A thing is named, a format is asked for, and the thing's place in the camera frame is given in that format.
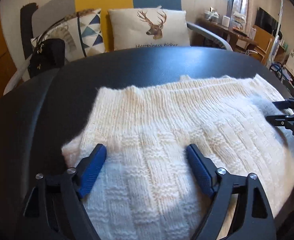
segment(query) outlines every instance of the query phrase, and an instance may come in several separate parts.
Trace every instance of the black tabletop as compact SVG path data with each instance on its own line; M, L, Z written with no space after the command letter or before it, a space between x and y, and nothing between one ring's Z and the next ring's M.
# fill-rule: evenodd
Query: black tabletop
M191 78L248 78L259 74L285 98L290 97L265 66L237 52L204 47L142 48L84 58L62 68L51 83L34 134L31 177L37 172L61 172L64 166L57 169L56 165L58 159L64 163L61 146L85 126L100 87L159 85L178 81L184 74Z
M290 97L276 76L252 57L204 47L115 51L32 78L0 99L0 228L8 228L6 235L13 232L35 175L66 169L61 147L85 126L100 87L146 87L186 74L191 78L259 74L283 97Z

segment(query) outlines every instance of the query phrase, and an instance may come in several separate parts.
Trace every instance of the blue gripper pad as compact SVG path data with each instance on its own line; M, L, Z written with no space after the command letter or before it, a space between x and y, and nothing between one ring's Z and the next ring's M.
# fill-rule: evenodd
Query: blue gripper pad
M187 146L186 152L189 165L192 169L192 172L194 173L198 185L201 188L201 191L210 198L212 198L215 192L212 188L211 176L209 175L206 167L201 162L201 160L197 156L197 153L194 152L191 146Z
M77 166L79 167L78 175L80 179L79 196L83 198L91 192L93 185L99 175L99 172L106 160L107 150L102 144L97 144L92 153L83 158Z

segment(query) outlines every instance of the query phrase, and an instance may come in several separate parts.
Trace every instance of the white knitted sweater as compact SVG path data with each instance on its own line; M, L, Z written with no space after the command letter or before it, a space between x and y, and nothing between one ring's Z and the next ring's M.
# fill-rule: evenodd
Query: white knitted sweater
M282 96L263 78L192 80L123 90L101 88L88 124L62 149L69 167L97 143L107 159L84 207L102 240L190 239L209 199L184 149L195 143L217 167L254 172L275 216L294 185L294 136L267 114ZM230 209L235 205L233 199ZM227 215L219 237L226 236Z

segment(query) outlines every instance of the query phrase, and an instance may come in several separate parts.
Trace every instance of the blue triangle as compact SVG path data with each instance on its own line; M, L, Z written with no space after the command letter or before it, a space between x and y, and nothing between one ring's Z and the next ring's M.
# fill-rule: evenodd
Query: blue triangle
M93 29L86 27L83 33L81 34L81 37L86 37L86 36L95 35L95 34L97 33Z
M98 35L92 46L103 43L102 36Z
M95 24L95 23L100 23L100 18L98 15L96 15L88 25Z

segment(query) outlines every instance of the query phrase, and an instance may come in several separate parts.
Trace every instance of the gray cloth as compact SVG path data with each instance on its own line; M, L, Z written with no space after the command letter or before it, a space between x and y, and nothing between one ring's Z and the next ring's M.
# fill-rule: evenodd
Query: gray cloth
M75 13L74 0L51 0L32 15L32 32L35 37L43 34L55 22Z

